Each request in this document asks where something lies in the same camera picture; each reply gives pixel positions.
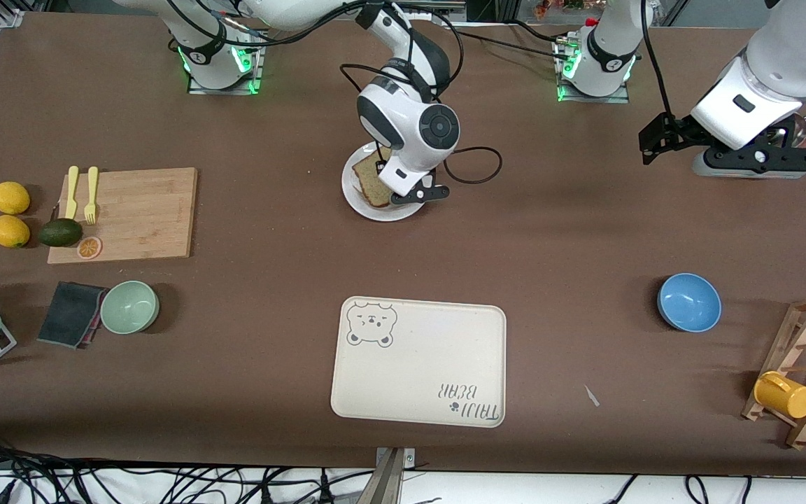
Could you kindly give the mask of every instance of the brown tabletop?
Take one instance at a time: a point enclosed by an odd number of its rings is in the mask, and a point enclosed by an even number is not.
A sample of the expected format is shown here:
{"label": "brown tabletop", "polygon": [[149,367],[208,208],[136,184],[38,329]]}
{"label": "brown tabletop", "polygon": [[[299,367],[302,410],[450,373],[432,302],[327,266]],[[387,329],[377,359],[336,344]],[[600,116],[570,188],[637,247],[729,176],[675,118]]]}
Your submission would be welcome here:
{"label": "brown tabletop", "polygon": [[[419,28],[455,54],[450,33]],[[511,29],[482,33],[544,48]],[[685,113],[751,32],[652,35]],[[647,58],[630,105],[559,103],[548,58],[467,39],[444,101],[460,146],[497,147],[505,169],[486,185],[450,181],[447,201],[378,224],[339,190],[368,137],[338,64],[378,66],[380,42],[330,23],[269,49],[259,96],[224,98],[185,94],[168,40],[155,18],[52,13],[0,38],[0,182],[31,188],[33,229],[71,164],[199,170],[191,258],[51,267],[44,246],[0,248],[0,313],[20,342],[0,361],[1,437],[168,462],[370,466],[375,447],[406,446],[438,469],[806,475],[806,449],[782,447],[780,422],[739,416],[786,303],[806,299],[806,177],[700,178],[695,149],[643,167],[637,132],[662,109]],[[451,160],[475,177],[492,163]],[[725,303],[707,334],[656,313],[656,286],[683,271]],[[129,279],[160,294],[148,334],[102,330],[87,351],[35,341],[58,281]],[[502,426],[333,414],[352,295],[501,307]]]}

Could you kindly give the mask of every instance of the bread slice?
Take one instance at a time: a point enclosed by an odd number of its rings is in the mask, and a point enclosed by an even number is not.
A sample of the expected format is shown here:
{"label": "bread slice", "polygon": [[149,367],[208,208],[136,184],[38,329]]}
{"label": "bread slice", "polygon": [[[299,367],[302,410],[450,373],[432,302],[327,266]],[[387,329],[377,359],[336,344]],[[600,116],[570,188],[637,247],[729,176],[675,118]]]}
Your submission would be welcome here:
{"label": "bread slice", "polygon": [[[390,149],[381,147],[381,156],[384,157],[384,160],[389,159]],[[356,178],[359,179],[359,186],[362,188],[365,201],[368,201],[375,208],[384,208],[389,205],[390,195],[393,194],[393,191],[378,178],[376,163],[380,161],[381,157],[378,156],[378,151],[376,150],[369,157],[353,165],[353,172],[356,174]]]}

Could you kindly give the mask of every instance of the bear face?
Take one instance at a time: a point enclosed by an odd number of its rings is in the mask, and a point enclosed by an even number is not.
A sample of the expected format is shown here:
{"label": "bear face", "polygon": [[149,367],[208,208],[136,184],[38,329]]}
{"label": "bear face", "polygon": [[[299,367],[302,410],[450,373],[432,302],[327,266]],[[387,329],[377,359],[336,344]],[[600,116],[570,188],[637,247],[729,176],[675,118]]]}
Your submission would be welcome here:
{"label": "bear face", "polygon": [[346,313],[350,323],[348,342],[352,345],[361,342],[377,342],[381,348],[390,347],[394,342],[394,323],[397,322],[397,312],[393,306],[383,307],[377,303],[365,305],[354,304]]}

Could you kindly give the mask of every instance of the orange slice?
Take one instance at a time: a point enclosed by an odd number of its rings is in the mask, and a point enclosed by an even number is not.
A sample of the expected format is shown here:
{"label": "orange slice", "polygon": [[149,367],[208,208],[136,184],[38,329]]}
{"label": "orange slice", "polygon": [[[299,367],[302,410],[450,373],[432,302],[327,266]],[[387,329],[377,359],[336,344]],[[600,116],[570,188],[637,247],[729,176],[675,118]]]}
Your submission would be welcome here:
{"label": "orange slice", "polygon": [[76,246],[76,254],[82,259],[98,258],[101,254],[101,239],[94,236],[84,238],[80,245]]}

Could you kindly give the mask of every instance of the mug handle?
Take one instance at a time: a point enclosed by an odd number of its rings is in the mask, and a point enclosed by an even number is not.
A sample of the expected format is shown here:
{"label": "mug handle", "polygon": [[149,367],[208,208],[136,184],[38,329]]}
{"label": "mug handle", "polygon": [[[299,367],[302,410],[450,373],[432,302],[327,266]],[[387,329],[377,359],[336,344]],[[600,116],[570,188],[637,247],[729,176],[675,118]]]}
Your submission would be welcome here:
{"label": "mug handle", "polygon": [[789,392],[792,390],[792,386],[786,383],[786,380],[783,377],[780,377],[777,374],[764,376],[764,379],[770,381],[775,386],[778,386],[780,389],[783,389],[785,392]]}

